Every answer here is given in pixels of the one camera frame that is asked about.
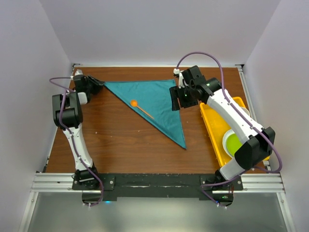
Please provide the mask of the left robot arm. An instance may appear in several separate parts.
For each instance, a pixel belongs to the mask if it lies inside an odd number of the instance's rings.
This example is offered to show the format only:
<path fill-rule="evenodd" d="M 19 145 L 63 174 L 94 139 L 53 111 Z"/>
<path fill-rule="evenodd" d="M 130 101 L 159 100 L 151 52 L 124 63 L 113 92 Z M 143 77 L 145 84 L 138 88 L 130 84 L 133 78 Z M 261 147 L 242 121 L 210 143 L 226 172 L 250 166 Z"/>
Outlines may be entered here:
<path fill-rule="evenodd" d="M 86 147 L 82 131 L 82 105 L 98 94 L 105 84 L 92 76 L 85 76 L 81 70 L 68 78 L 74 89 L 64 87 L 65 93 L 52 96 L 53 120 L 65 134 L 74 158 L 74 184 L 86 189 L 103 189 L 103 183 Z"/>

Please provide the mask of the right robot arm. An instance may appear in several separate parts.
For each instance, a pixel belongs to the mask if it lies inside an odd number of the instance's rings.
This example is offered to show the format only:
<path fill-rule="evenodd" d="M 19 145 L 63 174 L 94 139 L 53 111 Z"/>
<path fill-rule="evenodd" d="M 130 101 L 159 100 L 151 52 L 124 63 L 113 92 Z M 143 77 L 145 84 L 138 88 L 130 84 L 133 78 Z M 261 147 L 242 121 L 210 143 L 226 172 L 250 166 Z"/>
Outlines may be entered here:
<path fill-rule="evenodd" d="M 232 180 L 253 168 L 271 155 L 275 132 L 264 128 L 248 116 L 216 78 L 207 80 L 198 66 L 184 71 L 175 68 L 178 85 L 170 87 L 172 110 L 179 111 L 202 102 L 216 111 L 236 134 L 241 147 L 235 156 L 215 172 L 214 185 L 221 190 L 232 185 Z"/>

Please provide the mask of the teal cloth napkin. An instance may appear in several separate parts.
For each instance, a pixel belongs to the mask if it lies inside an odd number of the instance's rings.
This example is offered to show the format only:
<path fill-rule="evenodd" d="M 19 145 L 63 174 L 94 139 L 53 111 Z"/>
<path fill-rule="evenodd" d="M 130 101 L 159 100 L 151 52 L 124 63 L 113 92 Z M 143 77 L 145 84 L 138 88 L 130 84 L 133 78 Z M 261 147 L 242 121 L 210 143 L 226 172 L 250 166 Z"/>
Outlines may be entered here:
<path fill-rule="evenodd" d="M 172 111 L 169 89 L 176 86 L 173 79 L 106 82 L 104 86 L 165 136 L 187 149 L 180 112 Z M 153 119 L 138 108 L 132 107 L 131 100 L 136 100 L 142 109 L 153 116 Z"/>

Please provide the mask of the orange plastic spoon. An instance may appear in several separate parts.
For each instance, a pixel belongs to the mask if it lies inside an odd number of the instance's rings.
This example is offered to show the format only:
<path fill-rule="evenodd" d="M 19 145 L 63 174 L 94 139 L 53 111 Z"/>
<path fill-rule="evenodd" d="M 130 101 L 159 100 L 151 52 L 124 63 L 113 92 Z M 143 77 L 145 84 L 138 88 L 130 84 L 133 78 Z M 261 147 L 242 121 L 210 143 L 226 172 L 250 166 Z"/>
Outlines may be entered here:
<path fill-rule="evenodd" d="M 131 100 L 131 101 L 130 101 L 130 105 L 131 105 L 132 107 L 138 108 L 138 109 L 141 110 L 143 113 L 145 113 L 148 117 L 150 117 L 151 119 L 153 119 L 153 116 L 150 115 L 150 114 L 149 114 L 147 111 L 145 111 L 144 109 L 142 109 L 142 108 L 139 106 L 139 104 L 138 104 L 138 102 L 137 102 L 136 100 Z"/>

